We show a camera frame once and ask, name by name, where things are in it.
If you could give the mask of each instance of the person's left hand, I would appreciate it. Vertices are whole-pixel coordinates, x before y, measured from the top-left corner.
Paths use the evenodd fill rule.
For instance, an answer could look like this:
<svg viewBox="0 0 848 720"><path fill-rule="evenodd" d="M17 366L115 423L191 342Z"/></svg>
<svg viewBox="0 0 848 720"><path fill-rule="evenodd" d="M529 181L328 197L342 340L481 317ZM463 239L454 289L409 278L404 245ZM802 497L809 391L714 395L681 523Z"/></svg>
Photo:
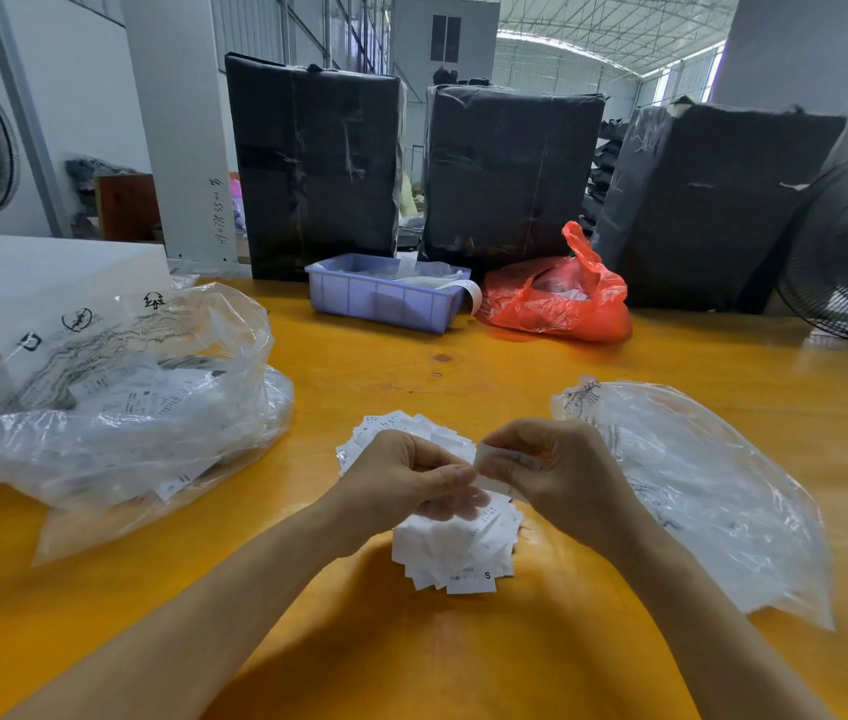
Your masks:
<svg viewBox="0 0 848 720"><path fill-rule="evenodd" d="M384 430L324 499L340 508L356 529L359 544L394 528L411 513L432 520L477 518L488 496L471 486L477 470L433 442Z"/></svg>

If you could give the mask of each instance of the red plastic bag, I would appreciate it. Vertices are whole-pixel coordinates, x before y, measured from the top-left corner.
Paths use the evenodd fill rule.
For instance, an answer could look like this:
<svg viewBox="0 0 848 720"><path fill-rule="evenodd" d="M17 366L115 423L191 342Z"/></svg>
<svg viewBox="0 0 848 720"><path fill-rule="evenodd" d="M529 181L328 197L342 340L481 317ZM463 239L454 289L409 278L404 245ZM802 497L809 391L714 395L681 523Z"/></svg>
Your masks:
<svg viewBox="0 0 848 720"><path fill-rule="evenodd" d="M561 230L575 257L542 257L493 270L484 278L478 318L485 324L581 341L631 336L628 285L591 249L581 226Z"/></svg>

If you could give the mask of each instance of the warehouse ceiling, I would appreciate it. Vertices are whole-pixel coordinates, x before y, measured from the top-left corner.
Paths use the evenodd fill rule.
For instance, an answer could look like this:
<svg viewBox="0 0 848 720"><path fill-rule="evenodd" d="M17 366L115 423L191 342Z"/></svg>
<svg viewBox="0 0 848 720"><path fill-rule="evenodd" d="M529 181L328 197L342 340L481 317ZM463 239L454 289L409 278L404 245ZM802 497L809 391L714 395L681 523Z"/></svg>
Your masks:
<svg viewBox="0 0 848 720"><path fill-rule="evenodd" d="M728 37L738 0L478 0L498 27L569 43L646 74Z"/></svg>

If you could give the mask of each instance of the orange table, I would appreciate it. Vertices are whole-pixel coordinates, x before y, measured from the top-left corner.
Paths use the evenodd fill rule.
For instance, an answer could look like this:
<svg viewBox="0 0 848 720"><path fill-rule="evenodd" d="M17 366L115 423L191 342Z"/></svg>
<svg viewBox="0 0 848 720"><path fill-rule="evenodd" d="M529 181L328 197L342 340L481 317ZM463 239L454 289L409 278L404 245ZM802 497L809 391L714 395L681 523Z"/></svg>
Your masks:
<svg viewBox="0 0 848 720"><path fill-rule="evenodd" d="M0 486L0 713L167 601L336 479L364 415L421 412L474 440L579 375L670 384L713 409L816 497L835 562L836 633L753 617L848 720L848 348L794 319L646 312L594 346L459 315L442 337L315 314L298 285L240 287L270 311L290 432L188 508L117 542L29 568L44 509ZM321 573L211 718L694 718L663 639L617 573L531 510L497 594L414 591L382 535ZM207 657L208 663L214 657Z"/></svg>

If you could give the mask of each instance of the purple plastic bin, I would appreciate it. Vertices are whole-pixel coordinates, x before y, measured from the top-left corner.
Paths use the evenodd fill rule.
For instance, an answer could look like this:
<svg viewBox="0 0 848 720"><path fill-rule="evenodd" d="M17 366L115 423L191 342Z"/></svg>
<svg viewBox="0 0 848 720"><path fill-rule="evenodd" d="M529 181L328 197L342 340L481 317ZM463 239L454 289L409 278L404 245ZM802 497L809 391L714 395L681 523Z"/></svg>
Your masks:
<svg viewBox="0 0 848 720"><path fill-rule="evenodd" d="M438 290L367 274L395 276L401 262L396 257L347 254L307 265L310 305L324 313L443 333L461 310L465 289ZM445 263L414 263L413 271L401 275L440 277L449 273L460 273L461 280L471 277L466 267Z"/></svg>

